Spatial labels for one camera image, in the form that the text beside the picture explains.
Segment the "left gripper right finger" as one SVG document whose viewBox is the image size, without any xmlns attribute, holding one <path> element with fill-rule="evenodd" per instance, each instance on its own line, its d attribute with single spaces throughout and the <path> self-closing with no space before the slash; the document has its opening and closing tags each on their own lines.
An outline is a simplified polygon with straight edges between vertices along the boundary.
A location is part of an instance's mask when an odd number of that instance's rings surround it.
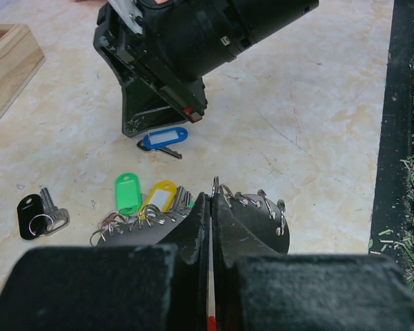
<svg viewBox="0 0 414 331">
<path fill-rule="evenodd" d="M 382 255 L 282 254 L 213 198 L 220 330 L 414 330 L 414 295 Z"/>
</svg>

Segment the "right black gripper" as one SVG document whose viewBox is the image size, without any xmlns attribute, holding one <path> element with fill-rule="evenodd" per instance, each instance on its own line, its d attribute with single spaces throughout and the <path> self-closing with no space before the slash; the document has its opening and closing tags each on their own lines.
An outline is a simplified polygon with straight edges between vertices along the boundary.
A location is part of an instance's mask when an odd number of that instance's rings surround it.
<svg viewBox="0 0 414 331">
<path fill-rule="evenodd" d="M 196 123 L 208 105 L 203 77 L 234 59 L 232 1 L 131 1 L 123 19 L 115 5 L 98 12 L 95 50 L 122 94 L 121 131 Z"/>
</svg>

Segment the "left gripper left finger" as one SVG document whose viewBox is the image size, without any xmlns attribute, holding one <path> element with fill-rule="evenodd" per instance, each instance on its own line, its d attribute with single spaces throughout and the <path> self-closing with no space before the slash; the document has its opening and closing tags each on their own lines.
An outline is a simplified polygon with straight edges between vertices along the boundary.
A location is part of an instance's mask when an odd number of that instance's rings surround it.
<svg viewBox="0 0 414 331">
<path fill-rule="evenodd" d="M 46 246 L 18 260 L 0 294 L 0 330 L 136 330 L 130 275 L 145 248 Z"/>
</svg>

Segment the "blue tag key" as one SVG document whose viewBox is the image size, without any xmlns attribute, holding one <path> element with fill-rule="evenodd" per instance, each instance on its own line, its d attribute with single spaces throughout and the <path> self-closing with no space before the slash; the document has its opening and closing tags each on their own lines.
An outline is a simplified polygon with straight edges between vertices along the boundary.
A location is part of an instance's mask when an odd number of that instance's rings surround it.
<svg viewBox="0 0 414 331">
<path fill-rule="evenodd" d="M 143 152 L 159 151 L 181 160 L 182 155 L 169 148 L 170 145 L 181 143 L 188 138 L 188 131 L 183 127 L 162 129 L 148 132 L 138 143 L 137 147 Z"/>
</svg>

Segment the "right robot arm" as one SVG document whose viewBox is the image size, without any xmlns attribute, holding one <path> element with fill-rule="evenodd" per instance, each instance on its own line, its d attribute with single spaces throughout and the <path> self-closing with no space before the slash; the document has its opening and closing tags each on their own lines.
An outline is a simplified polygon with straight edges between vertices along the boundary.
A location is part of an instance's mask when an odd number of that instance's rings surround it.
<svg viewBox="0 0 414 331">
<path fill-rule="evenodd" d="M 93 45 L 114 72 L 127 137 L 200 121 L 203 76 L 318 7 L 317 1 L 108 1 Z"/>
</svg>

